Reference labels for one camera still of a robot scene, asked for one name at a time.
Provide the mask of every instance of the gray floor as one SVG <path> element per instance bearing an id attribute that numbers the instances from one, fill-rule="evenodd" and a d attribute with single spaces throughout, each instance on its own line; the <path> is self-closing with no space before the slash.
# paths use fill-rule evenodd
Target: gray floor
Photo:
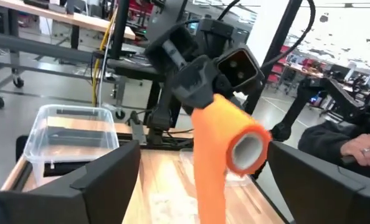
<path id="1" fill-rule="evenodd" d="M 82 50 L 92 50 L 92 47 L 98 47 L 97 40 L 88 38 L 82 31 L 81 38 L 84 45 L 80 46 Z M 43 37 L 33 30 L 22 30 L 21 37 L 37 41 L 50 43 L 49 37 Z M 52 39 L 56 44 L 63 37 L 58 36 Z M 36 58 L 36 55 L 22 54 L 22 57 Z M 53 58 L 44 57 L 40 61 L 56 63 Z M 25 80 L 23 89 L 17 89 L 10 77 L 10 69 L 0 70 L 0 78 L 5 85 L 1 88 L 2 96 L 5 100 L 5 108 L 0 110 L 0 186 L 4 182 L 8 173 L 14 166 L 14 147 L 15 140 L 22 134 L 30 131 L 33 120 L 40 106 L 46 104 L 65 104 L 65 105 L 90 105 L 91 87 L 83 80 L 73 78 L 58 77 L 43 73 L 24 72 L 22 78 Z M 148 93 L 151 86 L 150 82 L 144 81 L 143 86 L 139 86 L 139 81 L 129 80 L 125 90 L 123 104 L 132 108 L 138 108 L 140 111 L 145 108 L 148 99 Z M 110 98 L 111 85 L 105 85 L 103 89 L 103 99 L 107 103 L 114 103 Z M 272 90 L 265 90 L 260 99 L 253 117 L 260 121 L 266 128 L 272 128 L 280 122 L 285 112 L 289 109 L 293 98 L 284 95 L 281 92 L 274 93 Z M 305 128 L 319 123 L 317 111 L 305 108 L 299 116 L 298 121 L 293 125 L 292 136 L 286 142 L 296 147 L 297 142 Z M 178 119 L 177 128 L 191 128 L 191 121 L 184 112 Z M 288 211 L 285 202 L 277 189 L 272 177 L 269 166 L 267 166 L 258 183 L 264 189 L 265 193 L 272 199 L 277 207 L 282 211 L 287 219 L 292 220 L 292 215 Z"/>

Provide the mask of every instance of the metal pole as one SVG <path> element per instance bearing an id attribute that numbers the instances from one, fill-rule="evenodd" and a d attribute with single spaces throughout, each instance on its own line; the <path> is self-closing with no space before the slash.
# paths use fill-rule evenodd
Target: metal pole
<path id="1" fill-rule="evenodd" d="M 267 55 L 265 56 L 265 59 L 264 59 L 264 63 L 268 62 L 269 60 L 271 60 L 272 58 L 274 58 L 274 57 L 276 57 L 277 55 L 280 54 L 280 49 L 282 48 L 282 46 L 285 43 L 286 37 L 289 33 L 289 30 L 290 30 L 290 28 L 293 24 L 293 21 L 296 18 L 298 9 L 301 6 L 301 2 L 302 2 L 302 0 L 290 0 L 289 1 L 288 5 L 286 7 L 285 13 L 283 14 L 282 20 L 279 23 L 278 29 L 277 29 L 275 35 L 273 36 L 270 48 L 268 49 Z M 259 99 L 261 97 L 264 86 L 267 83 L 268 76 L 269 76 L 270 72 L 272 71 L 273 66 L 274 66 L 274 64 L 270 65 L 270 66 L 267 66 L 267 67 L 265 67 L 261 70 L 262 73 L 265 75 L 265 80 L 263 81 L 263 85 L 262 85 L 261 89 L 250 90 L 248 92 L 249 95 L 247 96 L 247 99 L 244 103 L 245 111 L 248 114 L 253 113 L 253 111 L 254 111 L 254 109 L 257 105 L 257 102 L 259 101 Z"/>
<path id="2" fill-rule="evenodd" d="M 113 45 L 111 46 L 111 58 L 119 59 L 121 47 L 123 46 L 125 27 L 127 25 L 128 9 L 130 0 L 119 0 L 118 12 L 115 21 L 115 31 L 113 33 Z"/>

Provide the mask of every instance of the orange foam tube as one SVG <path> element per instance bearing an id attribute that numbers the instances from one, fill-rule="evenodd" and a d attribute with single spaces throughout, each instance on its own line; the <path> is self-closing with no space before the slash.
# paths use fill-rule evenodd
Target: orange foam tube
<path id="1" fill-rule="evenodd" d="M 194 109 L 191 118 L 199 218 L 201 224 L 225 224 L 227 169 L 238 175 L 253 174 L 267 158 L 271 136 L 249 114 L 218 94 L 208 107 Z M 238 144 L 246 137 L 245 145 Z"/>

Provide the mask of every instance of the person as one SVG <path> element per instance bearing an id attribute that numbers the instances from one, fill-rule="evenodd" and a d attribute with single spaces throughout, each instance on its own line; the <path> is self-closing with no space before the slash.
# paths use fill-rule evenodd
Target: person
<path id="1" fill-rule="evenodd" d="M 370 129 L 325 121 L 304 131 L 298 149 L 370 178 Z M 356 162 L 343 164 L 344 156 Z"/>

